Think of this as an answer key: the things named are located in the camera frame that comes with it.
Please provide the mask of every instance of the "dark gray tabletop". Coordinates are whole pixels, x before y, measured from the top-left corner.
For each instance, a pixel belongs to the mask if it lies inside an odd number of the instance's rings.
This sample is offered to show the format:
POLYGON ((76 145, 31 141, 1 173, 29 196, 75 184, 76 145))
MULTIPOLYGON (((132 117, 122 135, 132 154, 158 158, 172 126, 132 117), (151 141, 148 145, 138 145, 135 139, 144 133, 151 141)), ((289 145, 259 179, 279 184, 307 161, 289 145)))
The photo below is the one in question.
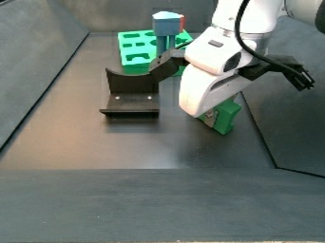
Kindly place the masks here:
POLYGON ((1 171, 0 242, 323 241, 323 188, 273 169, 1 171))
POLYGON ((160 84, 158 119, 108 120, 104 68, 120 69, 115 36, 92 34, 1 153, 0 169, 273 167, 249 111, 222 136, 178 105, 180 77, 160 84))

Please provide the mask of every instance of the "black cable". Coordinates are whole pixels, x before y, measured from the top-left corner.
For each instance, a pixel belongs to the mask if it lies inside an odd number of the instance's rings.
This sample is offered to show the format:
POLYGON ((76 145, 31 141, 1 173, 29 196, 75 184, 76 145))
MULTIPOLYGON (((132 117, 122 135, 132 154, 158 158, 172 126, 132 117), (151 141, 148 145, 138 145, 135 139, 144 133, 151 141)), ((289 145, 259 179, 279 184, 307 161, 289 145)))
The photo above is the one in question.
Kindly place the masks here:
POLYGON ((0 7, 5 6, 12 0, 0 0, 0 7))
POLYGON ((238 40, 241 47, 251 54, 251 56, 254 56, 259 60, 265 61, 266 63, 278 66, 285 72, 290 72, 291 74, 294 74, 294 76, 298 76, 301 79, 305 79, 305 76, 299 72, 297 72, 293 68, 290 68, 289 66, 267 59, 266 57, 263 57, 257 51, 254 51, 243 43, 241 36, 239 36, 239 24, 241 24, 242 15, 246 11, 246 7, 249 5, 249 2, 250 2, 250 0, 242 0, 241 6, 239 6, 239 9, 238 9, 238 17, 237 17, 237 21, 235 21, 235 36, 237 36, 237 40, 238 40))
POLYGON ((191 42, 192 42, 192 41, 180 43, 180 44, 175 47, 175 49, 180 49, 180 48, 186 47, 191 42))
POLYGON ((285 10, 286 10, 286 13, 287 13, 287 0, 285 0, 285 10))

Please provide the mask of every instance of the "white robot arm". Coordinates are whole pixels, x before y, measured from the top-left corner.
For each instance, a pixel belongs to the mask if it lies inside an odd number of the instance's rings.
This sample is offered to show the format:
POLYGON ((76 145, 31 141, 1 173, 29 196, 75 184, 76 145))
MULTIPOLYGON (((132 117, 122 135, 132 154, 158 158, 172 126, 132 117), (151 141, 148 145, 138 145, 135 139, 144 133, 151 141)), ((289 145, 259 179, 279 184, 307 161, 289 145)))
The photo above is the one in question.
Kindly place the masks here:
POLYGON ((294 78, 301 85, 298 90, 313 88, 313 79, 303 70, 263 57, 281 15, 315 25, 325 32, 325 0, 218 1, 212 26, 186 50, 190 64, 182 76, 179 105, 192 117, 199 117, 251 84, 238 70, 261 61, 294 78))

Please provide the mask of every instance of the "blue block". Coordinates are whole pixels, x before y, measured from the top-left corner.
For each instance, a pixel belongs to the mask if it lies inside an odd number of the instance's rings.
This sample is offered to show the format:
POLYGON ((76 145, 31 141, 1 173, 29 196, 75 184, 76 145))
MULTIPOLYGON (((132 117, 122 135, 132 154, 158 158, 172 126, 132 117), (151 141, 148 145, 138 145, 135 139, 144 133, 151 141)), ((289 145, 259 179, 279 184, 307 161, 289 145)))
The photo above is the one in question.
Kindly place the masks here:
POLYGON ((170 35, 168 36, 168 49, 174 48, 176 46, 176 36, 170 35))
POLYGON ((164 36, 158 36, 156 46, 158 46, 158 56, 159 56, 166 51, 167 39, 164 36))
POLYGON ((180 15, 168 11, 155 13, 152 29, 156 36, 178 35, 180 33, 180 15))

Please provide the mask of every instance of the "black bracket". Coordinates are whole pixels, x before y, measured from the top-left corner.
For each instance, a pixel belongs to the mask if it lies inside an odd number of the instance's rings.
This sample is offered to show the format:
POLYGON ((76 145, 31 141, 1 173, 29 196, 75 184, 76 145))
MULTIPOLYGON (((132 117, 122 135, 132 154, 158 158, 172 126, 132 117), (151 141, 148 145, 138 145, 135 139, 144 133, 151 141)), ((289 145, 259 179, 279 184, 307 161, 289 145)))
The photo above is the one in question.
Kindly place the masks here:
POLYGON ((250 81, 257 80, 266 72, 282 72, 291 85, 297 88, 298 91, 302 91, 305 88, 311 89, 314 80, 309 74, 309 71, 303 66, 295 61, 291 56, 283 55, 266 55, 267 59, 277 61, 278 63, 293 68, 301 75, 297 76, 281 67, 271 65, 263 61, 258 65, 246 66, 238 70, 238 75, 246 78, 250 81))
POLYGON ((150 65, 148 73, 124 75, 107 69, 111 96, 107 116, 140 114, 156 117, 159 114, 159 82, 174 75, 180 65, 187 65, 184 51, 170 49, 150 65))

